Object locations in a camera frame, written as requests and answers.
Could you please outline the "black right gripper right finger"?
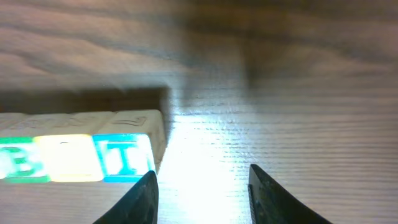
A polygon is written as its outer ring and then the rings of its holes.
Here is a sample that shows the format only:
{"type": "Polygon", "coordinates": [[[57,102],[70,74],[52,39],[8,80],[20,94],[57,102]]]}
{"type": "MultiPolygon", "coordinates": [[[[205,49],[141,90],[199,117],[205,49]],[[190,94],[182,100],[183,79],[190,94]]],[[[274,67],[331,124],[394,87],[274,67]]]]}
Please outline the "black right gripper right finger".
{"type": "Polygon", "coordinates": [[[251,218],[255,224],[330,224],[256,164],[249,168],[248,192],[251,218]]]}

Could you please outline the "yellow O block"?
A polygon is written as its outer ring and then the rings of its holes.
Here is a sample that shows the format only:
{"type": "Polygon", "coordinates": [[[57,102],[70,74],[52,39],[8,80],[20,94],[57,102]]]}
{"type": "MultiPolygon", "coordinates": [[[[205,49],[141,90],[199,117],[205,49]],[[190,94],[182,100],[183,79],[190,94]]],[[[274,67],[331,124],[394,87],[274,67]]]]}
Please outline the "yellow O block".
{"type": "Polygon", "coordinates": [[[93,142],[111,111],[73,113],[34,138],[52,182],[97,182],[104,177],[93,142]]]}

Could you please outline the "green B block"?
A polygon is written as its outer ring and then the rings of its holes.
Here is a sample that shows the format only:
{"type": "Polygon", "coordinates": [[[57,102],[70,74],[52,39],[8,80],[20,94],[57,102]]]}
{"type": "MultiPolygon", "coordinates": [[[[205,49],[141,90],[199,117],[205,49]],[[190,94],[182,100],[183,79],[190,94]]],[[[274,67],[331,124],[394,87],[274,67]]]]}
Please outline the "green B block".
{"type": "Polygon", "coordinates": [[[10,184],[50,182],[34,138],[66,120],[65,113],[32,114],[1,131],[1,178],[10,184]]]}

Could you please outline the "blue T block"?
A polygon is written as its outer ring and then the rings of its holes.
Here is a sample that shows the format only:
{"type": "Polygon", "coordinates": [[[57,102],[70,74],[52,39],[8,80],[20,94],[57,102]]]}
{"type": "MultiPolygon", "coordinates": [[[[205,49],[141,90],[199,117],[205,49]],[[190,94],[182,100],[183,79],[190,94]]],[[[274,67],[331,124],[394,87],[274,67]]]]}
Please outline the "blue T block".
{"type": "Polygon", "coordinates": [[[166,149],[159,110],[118,111],[93,135],[105,182],[137,182],[156,174],[166,149]]]}

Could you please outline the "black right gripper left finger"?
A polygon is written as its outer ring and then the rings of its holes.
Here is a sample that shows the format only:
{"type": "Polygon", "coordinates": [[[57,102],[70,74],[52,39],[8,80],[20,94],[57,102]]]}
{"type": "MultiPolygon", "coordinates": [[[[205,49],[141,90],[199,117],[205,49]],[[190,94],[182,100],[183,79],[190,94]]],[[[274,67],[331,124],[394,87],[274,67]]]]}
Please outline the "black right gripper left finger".
{"type": "Polygon", "coordinates": [[[158,208],[157,176],[150,170],[93,224],[157,224],[158,208]]]}

